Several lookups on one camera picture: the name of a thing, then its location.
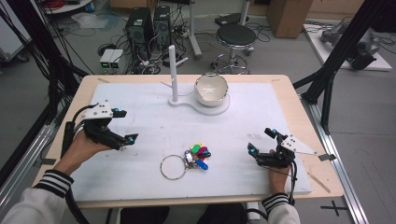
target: white vertical rod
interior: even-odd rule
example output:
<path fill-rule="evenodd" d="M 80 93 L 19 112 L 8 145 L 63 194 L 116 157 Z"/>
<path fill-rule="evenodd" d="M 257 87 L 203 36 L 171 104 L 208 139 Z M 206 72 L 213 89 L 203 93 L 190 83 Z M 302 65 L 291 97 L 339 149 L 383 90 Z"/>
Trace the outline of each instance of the white vertical rod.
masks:
<path fill-rule="evenodd" d="M 170 61 L 170 68 L 171 68 L 173 101 L 177 102 L 178 101 L 178 93 L 177 93 L 177 72 L 176 72 L 175 45 L 169 46 L 169 61 Z"/>
<path fill-rule="evenodd" d="M 190 35 L 195 35 L 195 0 L 190 0 Z"/>
<path fill-rule="evenodd" d="M 241 25 L 245 25 L 246 23 L 249 5 L 250 5 L 250 0 L 244 0 L 244 4 L 242 5 L 242 11 L 241 11 L 241 20 L 239 21 L 239 24 Z"/>

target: black metal frame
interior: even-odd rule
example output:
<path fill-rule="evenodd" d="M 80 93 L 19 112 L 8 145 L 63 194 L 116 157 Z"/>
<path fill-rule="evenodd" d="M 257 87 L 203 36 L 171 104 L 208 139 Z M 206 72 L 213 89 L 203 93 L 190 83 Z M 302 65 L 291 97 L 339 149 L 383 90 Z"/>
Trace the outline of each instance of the black metal frame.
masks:
<path fill-rule="evenodd" d="M 74 66 L 59 51 L 52 35 L 37 14 L 30 0 L 7 0 L 10 8 L 20 20 L 21 24 L 32 38 L 32 42 L 44 56 L 48 65 L 49 79 L 49 104 L 43 110 L 35 124 L 31 127 L 28 134 L 24 136 L 21 143 L 12 153 L 6 164 L 0 170 L 0 186 L 6 183 L 12 171 L 20 162 L 29 146 L 35 140 L 38 132 L 47 122 L 50 123 L 57 116 L 58 104 L 65 96 L 73 97 L 76 94 L 79 83 L 74 74 L 79 77 L 88 75 L 85 71 Z M 6 20 L 6 13 L 0 8 L 0 17 Z M 19 35 L 19 31 L 10 27 L 17 35 L 22 44 L 33 54 L 32 46 L 27 44 Z M 59 91 L 59 85 L 64 87 L 64 92 Z"/>
<path fill-rule="evenodd" d="M 330 134 L 329 116 L 335 75 L 373 21 L 383 12 L 387 2 L 388 0 L 365 0 L 323 66 L 311 76 L 293 83 L 294 89 L 298 89 L 312 82 L 308 91 L 302 94 L 303 100 L 311 105 L 315 105 L 324 92 L 320 124 L 326 134 Z"/>

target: gray floor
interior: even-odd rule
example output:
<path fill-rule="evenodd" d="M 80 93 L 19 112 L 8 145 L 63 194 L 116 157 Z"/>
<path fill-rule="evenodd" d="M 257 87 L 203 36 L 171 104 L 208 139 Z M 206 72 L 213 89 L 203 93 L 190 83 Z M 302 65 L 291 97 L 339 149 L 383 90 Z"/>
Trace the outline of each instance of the gray floor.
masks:
<path fill-rule="evenodd" d="M 110 19 L 111 27 L 104 30 L 79 30 L 76 24 L 67 24 L 71 21 L 69 16 L 59 18 L 62 27 L 74 31 L 66 35 L 67 40 L 95 74 L 102 74 L 97 48 L 108 43 L 111 36 L 122 34 L 124 21 L 106 14 L 102 16 Z M 218 29 L 214 18 L 216 16 L 197 19 L 197 32 L 214 33 Z M 250 22 L 266 24 L 265 18 L 251 17 Z M 300 34 L 296 39 L 278 39 L 271 32 L 264 33 L 271 37 L 271 41 L 258 41 L 254 46 L 255 52 L 246 57 L 251 74 L 284 74 L 294 82 L 321 67 L 305 34 Z M 186 40 L 186 56 L 189 60 L 178 68 L 179 74 L 210 72 L 210 63 L 219 54 L 228 51 L 211 35 L 198 35 L 197 39 L 204 54 L 203 58 L 199 61 L 193 59 L 190 43 Z M 396 51 L 395 46 L 388 48 Z M 383 49 L 379 53 L 392 67 L 396 67 L 394 54 Z M 76 55 L 72 54 L 72 57 L 78 67 L 86 70 Z M 0 68 L 0 71 L 3 72 L 0 75 L 0 162 L 3 165 L 44 109 L 48 83 L 40 75 L 34 62 L 12 63 L 8 67 Z M 169 74 L 169 69 L 163 67 L 161 74 Z M 393 174 L 396 161 L 395 86 L 395 70 L 376 72 L 341 69 L 333 87 L 330 116 L 332 139 L 370 223 L 396 223 L 396 195 L 393 191 L 396 187 L 396 177 Z M 307 87 L 302 87 L 297 92 L 303 93 L 306 89 Z M 37 168 L 33 167 L 9 205 L 18 201 L 21 190 L 31 185 L 36 172 Z M 302 223 L 352 223 L 348 211 L 339 210 L 337 216 L 334 210 L 320 208 L 332 206 L 332 201 L 338 207 L 346 206 L 343 198 L 297 200 L 296 208 Z M 201 205 L 172 207 L 166 223 L 194 223 L 204 209 Z M 92 223 L 106 220 L 106 209 L 84 212 Z M 113 211 L 112 223 L 115 222 L 115 215 L 116 211 Z M 66 212 L 62 223 L 75 221 Z"/>

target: metal ring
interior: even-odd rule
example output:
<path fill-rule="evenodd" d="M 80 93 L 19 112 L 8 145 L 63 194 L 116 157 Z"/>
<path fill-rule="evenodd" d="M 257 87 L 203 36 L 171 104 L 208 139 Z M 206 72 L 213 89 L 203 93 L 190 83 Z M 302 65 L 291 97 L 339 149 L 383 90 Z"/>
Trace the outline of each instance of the metal ring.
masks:
<path fill-rule="evenodd" d="M 182 174 L 181 176 L 172 178 L 172 177 L 169 177 L 169 176 L 167 176 L 166 174 L 163 173 L 163 162 L 164 162 L 166 159 L 170 158 L 170 157 L 178 157 L 178 158 L 181 158 L 181 159 L 183 160 L 185 169 L 184 169 L 184 172 L 183 172 L 183 174 Z M 184 160 L 184 158 L 182 158 L 181 156 L 178 156 L 178 155 L 169 155 L 169 156 L 163 158 L 163 160 L 161 161 L 161 165 L 160 165 L 161 174 L 163 174 L 163 176 L 164 176 L 166 179 L 170 179 L 170 180 L 177 180 L 177 179 L 180 179 L 181 177 L 183 177 L 184 174 L 186 174 L 188 168 L 189 168 L 189 165 L 188 165 L 187 162 Z"/>

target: chair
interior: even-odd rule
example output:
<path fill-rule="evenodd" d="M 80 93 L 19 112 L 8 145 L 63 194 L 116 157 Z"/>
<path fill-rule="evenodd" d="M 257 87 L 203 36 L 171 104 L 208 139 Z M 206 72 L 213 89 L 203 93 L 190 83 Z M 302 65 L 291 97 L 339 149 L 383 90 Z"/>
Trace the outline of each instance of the chair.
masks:
<path fill-rule="evenodd" d="M 244 25 L 226 24 L 218 29 L 216 39 L 221 45 L 231 50 L 229 54 L 220 54 L 212 63 L 215 72 L 218 74 L 249 74 L 247 61 L 236 55 L 235 52 L 253 46 L 256 41 L 254 31 Z"/>

